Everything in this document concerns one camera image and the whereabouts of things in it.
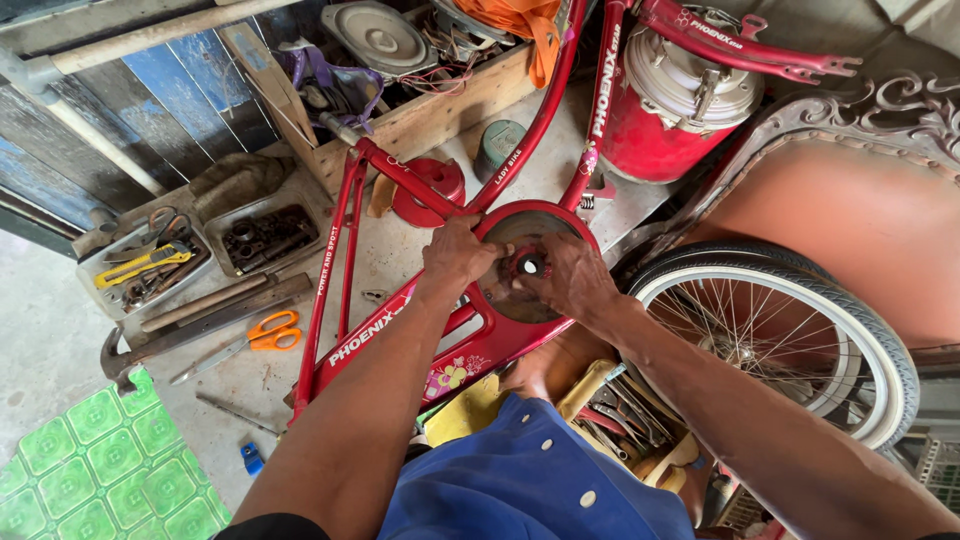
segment orange cloth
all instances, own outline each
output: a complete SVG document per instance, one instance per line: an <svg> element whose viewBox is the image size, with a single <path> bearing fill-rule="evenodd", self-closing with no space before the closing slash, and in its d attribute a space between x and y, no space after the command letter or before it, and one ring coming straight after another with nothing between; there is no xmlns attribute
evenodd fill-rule
<svg viewBox="0 0 960 540"><path fill-rule="evenodd" d="M464 13L537 44L537 54L530 65L530 80L537 88L550 82L553 64L560 53L560 34L553 19L560 9L560 0L453 0Z"/></svg>

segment red water cooler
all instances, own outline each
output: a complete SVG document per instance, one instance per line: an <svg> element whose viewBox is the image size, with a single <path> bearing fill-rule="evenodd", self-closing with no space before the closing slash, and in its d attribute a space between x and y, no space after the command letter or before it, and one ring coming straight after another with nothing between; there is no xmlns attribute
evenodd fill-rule
<svg viewBox="0 0 960 540"><path fill-rule="evenodd" d="M727 32L736 19L698 13ZM759 105L763 78L704 60L645 26L627 37L599 165L634 182L672 182Z"/></svg>

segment blue shirt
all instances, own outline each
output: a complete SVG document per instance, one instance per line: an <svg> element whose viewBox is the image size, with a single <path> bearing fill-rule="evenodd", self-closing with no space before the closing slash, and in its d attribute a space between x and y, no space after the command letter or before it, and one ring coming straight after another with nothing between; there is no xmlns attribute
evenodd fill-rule
<svg viewBox="0 0 960 540"><path fill-rule="evenodd" d="M556 409L511 395L497 419L400 470L378 538L692 539L677 495L640 483Z"/></svg>

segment chainring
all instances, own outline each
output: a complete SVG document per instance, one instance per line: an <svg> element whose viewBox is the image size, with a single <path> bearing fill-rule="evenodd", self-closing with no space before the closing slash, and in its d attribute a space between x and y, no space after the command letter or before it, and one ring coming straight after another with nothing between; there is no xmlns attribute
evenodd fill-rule
<svg viewBox="0 0 960 540"><path fill-rule="evenodd" d="M562 315L540 301L528 289L516 289L513 282L521 274L548 277L549 263L540 239L546 233L577 231L561 217L542 210L524 210L498 221L484 234L483 241L513 244L514 253L498 260L477 280L487 302L505 317L520 323L546 323Z"/></svg>

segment bicycle frame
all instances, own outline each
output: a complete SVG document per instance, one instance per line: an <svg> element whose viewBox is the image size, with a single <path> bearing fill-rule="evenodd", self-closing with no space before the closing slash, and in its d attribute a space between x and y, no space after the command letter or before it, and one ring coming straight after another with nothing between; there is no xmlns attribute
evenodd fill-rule
<svg viewBox="0 0 960 540"><path fill-rule="evenodd" d="M486 211L530 158L553 119L553 115L563 98L567 76L570 66L573 64L586 3L587 0L572 0L570 4L569 28L564 33L564 42L554 68L552 81L546 90L537 116L527 130L526 136L493 174L491 181L484 185L476 197L464 207L457 206L445 199L443 195L428 186L406 165L377 147L368 138L359 137L330 115L325 118L324 124L327 128L344 142L351 144L352 147L348 151L344 165L344 179L337 199L337 207L333 214L333 221L330 225L321 274L317 282L317 295L300 365L300 379L294 387L294 417L290 424L296 421L307 405L330 384L357 353L363 350L366 343L378 331L388 325L397 313L403 310L413 294L422 272L405 283L362 323L352 330L350 329L349 300L352 292L353 264L356 255L356 233L361 215L363 185L368 165L372 165L388 178L409 190L414 197L437 212L444 220L453 215ZM518 211L532 209L550 212L562 217L582 238L590 242L594 249L598 249L593 235L587 226L574 215L573 211L580 203L583 190L587 187L599 156L599 150L603 145L613 72L617 69L616 57L622 30L623 13L631 7L632 3L633 0L606 0L605 2L605 21L601 40L603 48L594 87L587 144L574 176L559 204L546 201L516 201L500 207L485 216L474 229L478 238L483 238L492 225L502 217ZM692 15L686 8L682 8L670 0L645 0L640 6L639 12L640 19L644 24L665 36L669 33L670 38L684 49L709 60L727 63L741 69L776 72L778 75L789 79L799 79L811 83L808 77L810 72L830 72L844 75L849 72L849 74L852 74L852 71L843 68L843 62L856 63L857 61L857 59L829 55L807 55L753 42L740 43L739 41L743 41L743 39L724 34ZM681 20L681 14L684 17L692 18ZM670 17L674 17L672 24L669 22ZM752 17L752 15L744 17L745 23L748 17ZM759 19L759 17L754 17L754 19L762 21L765 27L765 21ZM689 31L688 27L691 26L697 29L696 32ZM757 31L754 28L750 32L750 36ZM715 39L717 43L705 44L705 39L710 38ZM348 216L347 209L351 194L353 204L351 214ZM340 307L340 323L337 332L338 341L337 345L328 351L320 359L320 362L317 362L317 349L330 270L344 227L349 230L349 236L345 254L347 260ZM444 336L463 326L476 315L482 318L483 325L479 330L474 331L434 358L423 390L421 410L426 410L441 400L452 398L473 382L485 377L492 370L537 348L573 323L571 319L566 317L540 324L519 323L508 319L492 308L476 282L467 288L465 294L469 303L458 307L450 314L444 328Z"/></svg>

